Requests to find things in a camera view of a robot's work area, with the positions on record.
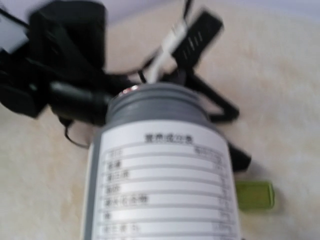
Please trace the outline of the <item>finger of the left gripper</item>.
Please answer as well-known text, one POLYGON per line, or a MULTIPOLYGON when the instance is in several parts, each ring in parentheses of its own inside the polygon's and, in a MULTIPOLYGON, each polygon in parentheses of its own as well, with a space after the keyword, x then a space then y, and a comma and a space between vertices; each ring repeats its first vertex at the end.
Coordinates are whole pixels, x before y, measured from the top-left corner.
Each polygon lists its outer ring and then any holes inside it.
POLYGON ((252 162, 252 157, 230 142, 228 143, 228 150, 233 172, 240 173, 247 171, 252 162))
POLYGON ((212 123, 231 123, 240 116, 240 110, 230 101, 220 95, 216 90, 206 84, 194 72, 186 73, 185 86, 205 96, 212 104, 218 106, 222 113, 209 113, 208 117, 212 123))

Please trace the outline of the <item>green weekly pill organizer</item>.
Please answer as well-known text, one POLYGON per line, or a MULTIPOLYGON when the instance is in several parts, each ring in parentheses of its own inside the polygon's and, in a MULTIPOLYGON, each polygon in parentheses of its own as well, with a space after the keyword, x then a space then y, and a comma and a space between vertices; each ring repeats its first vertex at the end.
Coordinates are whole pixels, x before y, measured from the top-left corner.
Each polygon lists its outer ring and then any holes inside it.
POLYGON ((275 190, 269 181, 236 181, 235 190, 241 211, 268 211, 275 206, 275 190))

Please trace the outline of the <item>orange pill bottle grey cap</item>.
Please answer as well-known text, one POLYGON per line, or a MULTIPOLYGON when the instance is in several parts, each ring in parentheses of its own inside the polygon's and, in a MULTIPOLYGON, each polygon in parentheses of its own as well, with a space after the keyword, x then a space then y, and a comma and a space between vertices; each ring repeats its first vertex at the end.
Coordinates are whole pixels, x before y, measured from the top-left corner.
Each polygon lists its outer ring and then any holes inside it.
POLYGON ((228 142, 191 90, 122 91, 88 164, 83 240, 242 238, 228 142))

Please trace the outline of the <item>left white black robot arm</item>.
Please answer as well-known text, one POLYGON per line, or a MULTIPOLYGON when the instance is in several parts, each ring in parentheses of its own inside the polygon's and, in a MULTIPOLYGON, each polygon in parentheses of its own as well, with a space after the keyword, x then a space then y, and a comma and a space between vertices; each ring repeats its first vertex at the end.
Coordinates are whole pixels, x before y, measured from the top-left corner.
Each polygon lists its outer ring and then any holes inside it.
POLYGON ((222 31, 222 19, 203 8, 188 19, 193 2, 161 46, 138 68, 105 72, 107 9, 91 0, 52 0, 35 8, 28 22, 1 10, 3 23, 24 40, 0 47, 0 102, 8 110, 37 118, 50 106, 68 136, 74 121, 103 126, 110 102, 120 92, 156 82, 174 83, 207 97, 221 109, 212 123, 230 123, 240 111, 206 84, 194 69, 222 31))

